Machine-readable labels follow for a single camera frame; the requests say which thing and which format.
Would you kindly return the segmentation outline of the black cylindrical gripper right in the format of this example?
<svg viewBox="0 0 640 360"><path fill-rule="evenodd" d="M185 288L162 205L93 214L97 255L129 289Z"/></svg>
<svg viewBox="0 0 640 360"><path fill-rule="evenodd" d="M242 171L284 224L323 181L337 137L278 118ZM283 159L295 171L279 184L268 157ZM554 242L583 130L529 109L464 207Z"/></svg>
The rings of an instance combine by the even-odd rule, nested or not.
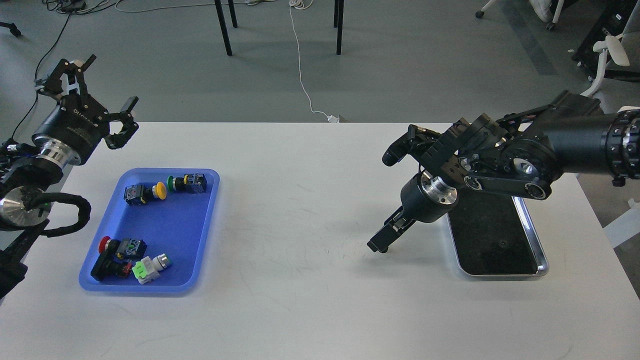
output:
<svg viewBox="0 0 640 360"><path fill-rule="evenodd" d="M391 214L366 243L371 251L386 253L416 221L434 223L443 217L457 205L458 191L440 177L419 172L402 187L400 201L402 207Z"/></svg>

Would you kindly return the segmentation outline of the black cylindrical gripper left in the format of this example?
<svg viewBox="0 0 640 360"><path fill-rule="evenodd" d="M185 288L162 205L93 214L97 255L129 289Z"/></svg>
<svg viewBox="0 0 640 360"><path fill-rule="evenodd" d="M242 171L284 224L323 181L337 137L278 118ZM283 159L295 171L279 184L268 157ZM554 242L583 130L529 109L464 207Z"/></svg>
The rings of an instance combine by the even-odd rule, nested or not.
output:
<svg viewBox="0 0 640 360"><path fill-rule="evenodd" d="M82 166L104 139L110 150L119 150L138 130L133 109L139 97L131 96L119 112L107 112L89 94L84 73L95 61L61 59L45 79L36 81L36 93L56 100L56 107L32 135L39 147L37 158L58 167ZM120 122L117 133L109 133L109 124Z"/></svg>

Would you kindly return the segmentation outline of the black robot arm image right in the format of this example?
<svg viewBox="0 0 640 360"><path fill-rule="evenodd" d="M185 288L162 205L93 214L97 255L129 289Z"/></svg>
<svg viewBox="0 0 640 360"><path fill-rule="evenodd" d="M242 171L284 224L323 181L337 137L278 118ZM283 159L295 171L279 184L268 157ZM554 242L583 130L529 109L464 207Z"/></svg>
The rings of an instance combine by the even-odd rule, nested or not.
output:
<svg viewBox="0 0 640 360"><path fill-rule="evenodd" d="M418 173L368 247L386 253L414 223L434 223L457 205L460 189L544 200L566 173L609 174L615 187L637 180L639 109L604 114L600 104L563 91L550 104L498 120L461 118L442 133L409 125L382 162L391 167L409 155Z"/></svg>

